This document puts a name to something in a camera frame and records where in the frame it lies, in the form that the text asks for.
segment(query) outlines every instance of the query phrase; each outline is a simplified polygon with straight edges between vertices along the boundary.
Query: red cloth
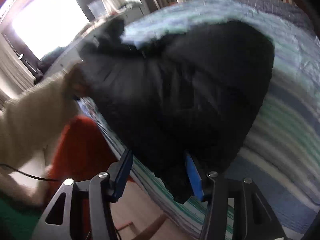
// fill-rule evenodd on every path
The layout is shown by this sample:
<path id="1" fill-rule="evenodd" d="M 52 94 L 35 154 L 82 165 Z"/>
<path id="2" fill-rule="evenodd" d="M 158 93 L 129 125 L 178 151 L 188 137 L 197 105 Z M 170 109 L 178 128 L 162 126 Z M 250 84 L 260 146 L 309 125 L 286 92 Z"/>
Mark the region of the red cloth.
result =
<path id="1" fill-rule="evenodd" d="M 49 178 L 75 181 L 92 179 L 101 171 L 107 171 L 116 162 L 108 143 L 97 124 L 85 116 L 75 117 L 65 126 L 60 144 L 52 162 Z M 58 190 L 61 182 L 49 182 L 48 202 Z M 84 201 L 84 234 L 90 230 L 89 202 Z"/>

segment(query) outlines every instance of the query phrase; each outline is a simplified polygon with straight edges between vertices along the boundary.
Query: garment sleeve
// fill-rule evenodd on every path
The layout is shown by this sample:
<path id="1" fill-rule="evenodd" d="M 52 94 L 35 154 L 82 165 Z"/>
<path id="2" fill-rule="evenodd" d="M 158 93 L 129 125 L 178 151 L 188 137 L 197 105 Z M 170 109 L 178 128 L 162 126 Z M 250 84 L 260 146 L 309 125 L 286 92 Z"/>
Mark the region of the garment sleeve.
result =
<path id="1" fill-rule="evenodd" d="M 78 113 L 68 87 L 60 73 L 5 103 L 0 112 L 0 163 L 19 168 L 59 135 Z"/>

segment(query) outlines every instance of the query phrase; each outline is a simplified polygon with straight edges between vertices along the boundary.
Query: person's hand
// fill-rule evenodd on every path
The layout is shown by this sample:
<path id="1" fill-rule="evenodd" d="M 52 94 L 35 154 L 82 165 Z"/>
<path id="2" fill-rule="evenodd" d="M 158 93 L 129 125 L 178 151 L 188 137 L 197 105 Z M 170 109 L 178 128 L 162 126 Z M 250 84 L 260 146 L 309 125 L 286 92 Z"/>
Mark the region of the person's hand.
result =
<path id="1" fill-rule="evenodd" d="M 78 98 L 87 97 L 89 94 L 89 86 L 86 84 L 80 70 L 81 64 L 84 63 L 75 63 L 64 77 L 67 93 Z"/>

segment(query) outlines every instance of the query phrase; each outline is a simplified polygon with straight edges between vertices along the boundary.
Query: silver bolt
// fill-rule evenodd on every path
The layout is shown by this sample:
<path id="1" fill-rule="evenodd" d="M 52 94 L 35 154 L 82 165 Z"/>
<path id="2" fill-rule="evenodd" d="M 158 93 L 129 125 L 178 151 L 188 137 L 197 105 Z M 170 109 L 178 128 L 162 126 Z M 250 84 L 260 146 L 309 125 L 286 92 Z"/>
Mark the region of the silver bolt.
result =
<path id="1" fill-rule="evenodd" d="M 210 172 L 208 173 L 208 176 L 211 177 L 211 178 L 215 178 L 215 177 L 218 176 L 218 173 L 217 173 L 216 171 L 210 171 Z"/>
<path id="2" fill-rule="evenodd" d="M 105 178 L 106 176 L 108 176 L 108 173 L 103 171 L 103 172 L 100 172 L 98 176 L 99 178 Z"/>
<path id="3" fill-rule="evenodd" d="M 244 183 L 246 184 L 251 184 L 252 183 L 252 179 L 251 178 L 244 178 Z"/>
<path id="4" fill-rule="evenodd" d="M 67 185 L 67 186 L 72 185 L 72 184 L 73 184 L 73 179 L 66 179 L 66 180 L 64 181 L 64 184 Z"/>

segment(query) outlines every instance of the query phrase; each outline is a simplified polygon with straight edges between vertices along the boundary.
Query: bed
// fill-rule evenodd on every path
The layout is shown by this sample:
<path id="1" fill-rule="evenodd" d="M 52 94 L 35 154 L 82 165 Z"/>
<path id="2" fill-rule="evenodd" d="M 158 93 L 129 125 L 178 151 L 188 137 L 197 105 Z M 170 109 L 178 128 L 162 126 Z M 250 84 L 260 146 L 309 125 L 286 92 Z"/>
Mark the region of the bed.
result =
<path id="1" fill-rule="evenodd" d="M 273 77 L 263 106 L 237 158 L 225 176 L 250 177 L 273 208 L 286 235 L 301 239 L 320 210 L 320 41 L 310 19 L 297 7 L 278 0 L 192 0 L 173 5 L 126 26 L 123 41 L 143 42 L 165 33 L 181 33 L 200 23 L 228 19 L 245 21 L 275 45 Z M 61 60 L 76 57 L 74 52 Z M 93 118 L 115 155 L 126 149 L 90 98 L 80 102 Z M 176 203 L 138 159 L 131 176 L 169 217 L 198 238 L 206 203 L 191 197 Z M 229 202 L 226 239 L 232 238 L 233 209 Z"/>

